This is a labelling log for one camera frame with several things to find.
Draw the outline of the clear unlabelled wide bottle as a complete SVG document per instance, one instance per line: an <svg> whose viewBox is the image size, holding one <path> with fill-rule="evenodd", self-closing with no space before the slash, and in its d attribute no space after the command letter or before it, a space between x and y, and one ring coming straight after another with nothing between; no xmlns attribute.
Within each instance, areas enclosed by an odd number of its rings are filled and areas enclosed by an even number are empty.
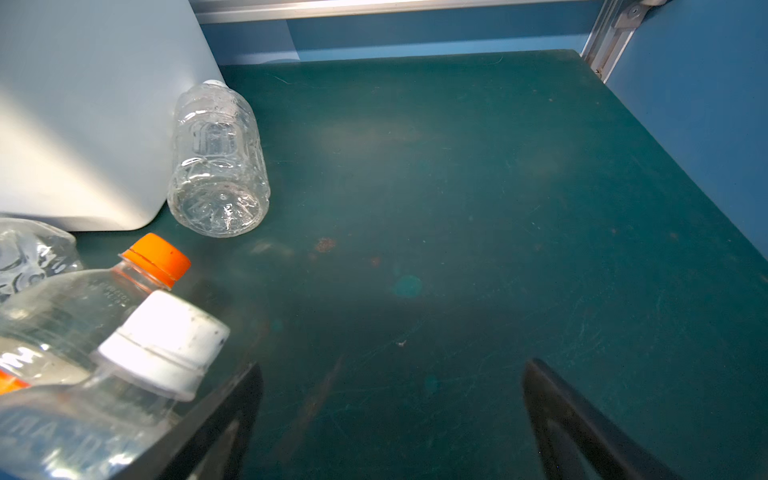
<svg viewBox="0 0 768 480"><path fill-rule="evenodd" d="M174 121L167 193L174 218L212 238L255 229L271 188L250 104L224 82L206 80L179 97Z"/></svg>

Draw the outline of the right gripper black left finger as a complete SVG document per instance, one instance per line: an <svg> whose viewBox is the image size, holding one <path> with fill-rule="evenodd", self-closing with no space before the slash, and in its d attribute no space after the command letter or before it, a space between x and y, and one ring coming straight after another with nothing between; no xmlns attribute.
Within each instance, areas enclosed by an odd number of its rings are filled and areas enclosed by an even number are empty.
<svg viewBox="0 0 768 480"><path fill-rule="evenodd" d="M114 477L240 478L262 396L262 371L249 363Z"/></svg>

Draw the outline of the white cap blue label bottle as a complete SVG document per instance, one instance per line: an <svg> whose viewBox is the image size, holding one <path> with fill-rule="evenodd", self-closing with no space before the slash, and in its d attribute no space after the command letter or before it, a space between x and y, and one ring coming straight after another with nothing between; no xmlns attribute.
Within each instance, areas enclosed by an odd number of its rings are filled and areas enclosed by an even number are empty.
<svg viewBox="0 0 768 480"><path fill-rule="evenodd" d="M229 327L154 292L95 351L74 385L34 386L1 398L4 479L108 479L173 426L230 335Z"/></svg>

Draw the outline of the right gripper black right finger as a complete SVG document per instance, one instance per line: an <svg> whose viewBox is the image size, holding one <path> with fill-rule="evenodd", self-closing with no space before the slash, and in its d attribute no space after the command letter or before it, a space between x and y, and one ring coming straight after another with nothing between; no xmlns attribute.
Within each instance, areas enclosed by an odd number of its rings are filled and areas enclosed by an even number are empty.
<svg viewBox="0 0 768 480"><path fill-rule="evenodd" d="M548 479L585 479L586 461L603 479L678 479L540 359L526 362L524 404Z"/></svg>

